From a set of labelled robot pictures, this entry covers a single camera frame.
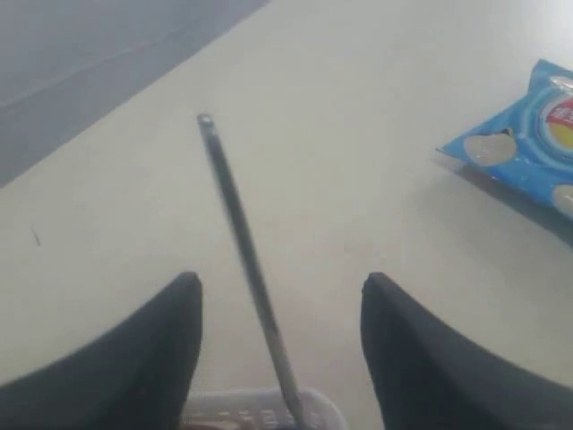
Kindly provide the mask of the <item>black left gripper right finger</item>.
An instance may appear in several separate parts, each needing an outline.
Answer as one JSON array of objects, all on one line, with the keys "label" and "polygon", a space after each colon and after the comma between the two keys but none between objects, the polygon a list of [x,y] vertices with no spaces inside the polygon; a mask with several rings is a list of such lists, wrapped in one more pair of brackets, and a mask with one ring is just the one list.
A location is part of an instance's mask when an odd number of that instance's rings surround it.
[{"label": "black left gripper right finger", "polygon": [[572,390],[455,331],[381,272],[361,307],[363,355],[387,429],[570,429]]}]

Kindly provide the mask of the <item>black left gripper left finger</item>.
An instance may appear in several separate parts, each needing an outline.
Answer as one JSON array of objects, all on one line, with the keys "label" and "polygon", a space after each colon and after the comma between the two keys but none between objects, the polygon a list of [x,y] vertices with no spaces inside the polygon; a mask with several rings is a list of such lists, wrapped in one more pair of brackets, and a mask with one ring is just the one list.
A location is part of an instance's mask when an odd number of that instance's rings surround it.
[{"label": "black left gripper left finger", "polygon": [[177,429],[202,339],[202,285],[178,274],[115,328],[1,387],[3,429]]}]

